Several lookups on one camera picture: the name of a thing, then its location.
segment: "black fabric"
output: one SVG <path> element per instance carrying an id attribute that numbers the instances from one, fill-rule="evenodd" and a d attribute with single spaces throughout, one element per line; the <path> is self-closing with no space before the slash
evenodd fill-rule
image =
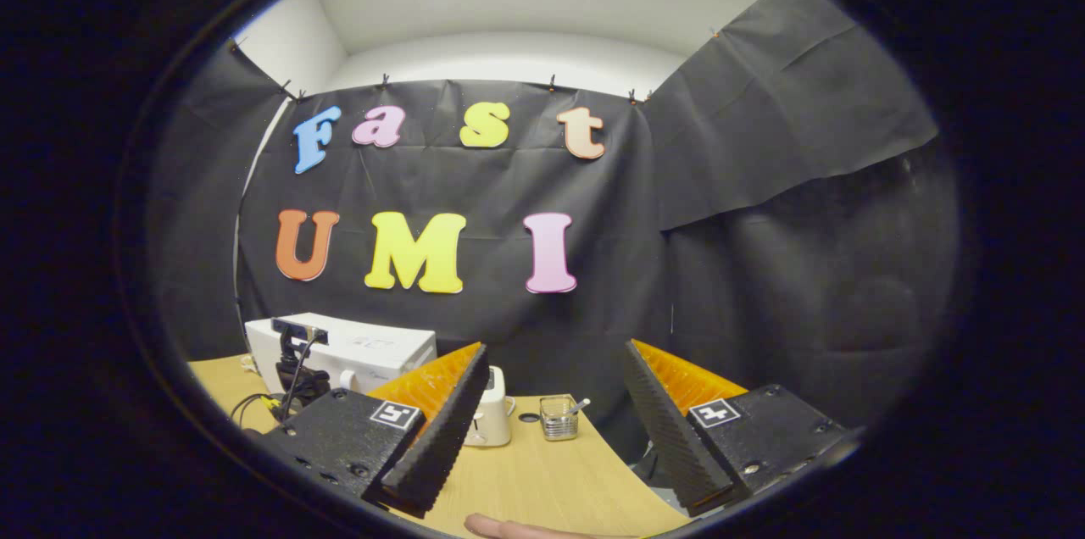
<path id="1" fill-rule="evenodd" d="M 245 177 L 284 98 L 224 46 L 179 95 L 150 171 L 148 257 L 162 323 L 192 360 L 244 352 L 233 234 Z"/>
<path id="2" fill-rule="evenodd" d="M 644 106 L 660 229 L 754 206 L 934 138 L 892 56 L 827 0 L 758 0 Z"/>
<path id="3" fill-rule="evenodd" d="M 507 103 L 509 137 L 497 149 L 464 147 L 459 138 L 472 103 Z M 387 149 L 357 145 L 352 130 L 373 106 L 406 111 L 400 140 Z M 327 156 L 295 175 L 294 127 L 340 106 Z M 593 132 L 607 152 L 597 161 L 563 145 L 557 115 L 588 106 L 603 119 Z M 429 328 L 438 352 L 482 341 L 512 394 L 591 397 L 591 419 L 622 457 L 643 452 L 647 437 L 622 387 L 616 354 L 637 338 L 669 349 L 665 249 L 656 229 L 652 142 L 639 107 L 592 91 L 553 91 L 506 82 L 392 84 L 314 95 L 284 114 L 256 164 L 240 226 L 239 293 L 244 320 L 316 312 L 348 320 Z M 292 281 L 276 265 L 279 211 L 333 210 L 324 272 Z M 401 211 L 417 238 L 442 211 L 464 215 L 455 295 L 369 288 L 376 211 Z M 570 293 L 536 295 L 527 215 L 564 211 Z M 311 219 L 297 257 L 312 248 Z"/>
<path id="4" fill-rule="evenodd" d="M 669 231 L 671 352 L 869 424 L 939 344 L 959 253 L 955 175 L 935 138 Z"/>

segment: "white wall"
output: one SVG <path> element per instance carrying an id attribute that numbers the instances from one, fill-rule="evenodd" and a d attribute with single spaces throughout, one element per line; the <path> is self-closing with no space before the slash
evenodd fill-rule
<path id="1" fill-rule="evenodd" d="M 637 98 L 660 87 L 686 56 L 640 44 L 558 33 L 465 33 L 387 44 L 347 57 L 326 90 L 418 79 L 554 84 Z"/>
<path id="2" fill-rule="evenodd" d="M 234 33 L 242 52 L 286 90 L 297 95 L 324 91 L 346 50 L 320 0 L 281 0 Z"/>

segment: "wooden table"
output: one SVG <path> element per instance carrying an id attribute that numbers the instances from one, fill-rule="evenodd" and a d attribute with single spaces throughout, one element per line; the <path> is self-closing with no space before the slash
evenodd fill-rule
<path id="1" fill-rule="evenodd" d="M 264 381 L 241 367 L 241 357 L 191 362 L 210 397 L 229 413 L 242 397 L 267 393 Z M 538 412 L 539 396 L 515 396 L 512 440 L 499 448 L 463 447 L 437 502 L 425 519 L 411 522 L 457 537 L 471 513 L 591 535 L 650 536 L 689 523 L 663 502 L 607 446 L 585 412 L 579 435 L 547 441 L 538 423 L 516 420 Z M 270 431 L 276 421 L 259 402 L 248 407 L 245 427 Z"/>

